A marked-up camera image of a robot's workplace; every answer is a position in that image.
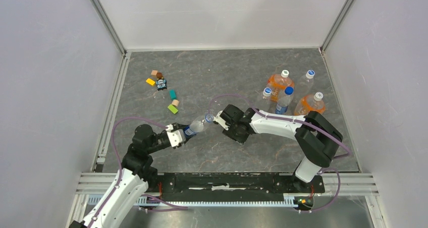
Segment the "blue label bottle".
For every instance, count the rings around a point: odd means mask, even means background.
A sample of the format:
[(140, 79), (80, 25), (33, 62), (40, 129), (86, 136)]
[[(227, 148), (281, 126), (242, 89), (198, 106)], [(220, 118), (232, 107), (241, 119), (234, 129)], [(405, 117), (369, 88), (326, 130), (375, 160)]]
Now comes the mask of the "blue label bottle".
[(195, 136), (198, 133), (205, 131), (209, 124), (213, 123), (213, 115), (207, 113), (194, 119), (190, 125), (184, 128), (184, 134), (186, 137)]

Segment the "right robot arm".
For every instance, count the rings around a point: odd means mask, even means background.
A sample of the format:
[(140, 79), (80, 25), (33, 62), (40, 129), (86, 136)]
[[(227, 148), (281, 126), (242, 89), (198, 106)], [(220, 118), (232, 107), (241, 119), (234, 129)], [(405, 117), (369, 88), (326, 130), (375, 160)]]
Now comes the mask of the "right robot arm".
[(286, 116), (248, 108), (242, 111), (234, 105), (218, 112), (214, 123), (220, 125), (223, 134), (243, 144), (250, 135), (270, 134), (297, 141), (304, 153), (292, 177), (292, 187), (306, 191), (313, 178), (328, 168), (342, 144), (342, 134), (319, 112), (306, 115)]

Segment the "clear plastic bottle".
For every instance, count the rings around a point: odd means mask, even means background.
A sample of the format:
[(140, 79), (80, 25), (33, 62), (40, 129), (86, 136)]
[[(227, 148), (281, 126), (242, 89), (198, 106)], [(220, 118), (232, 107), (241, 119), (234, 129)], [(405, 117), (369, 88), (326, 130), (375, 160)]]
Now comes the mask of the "clear plastic bottle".
[(255, 108), (258, 110), (268, 111), (271, 105), (271, 96), (264, 97), (261, 93), (256, 100)]

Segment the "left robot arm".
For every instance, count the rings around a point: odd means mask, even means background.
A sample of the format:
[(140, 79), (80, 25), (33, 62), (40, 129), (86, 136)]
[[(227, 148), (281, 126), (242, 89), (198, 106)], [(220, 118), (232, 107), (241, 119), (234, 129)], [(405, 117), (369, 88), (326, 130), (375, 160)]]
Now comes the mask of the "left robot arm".
[(69, 226), (119, 227), (137, 199), (158, 187), (157, 169), (152, 167), (151, 154), (184, 145), (190, 140), (185, 129), (185, 125), (173, 123), (156, 133), (148, 124), (138, 126), (114, 181), (101, 200), (81, 221), (74, 220)]

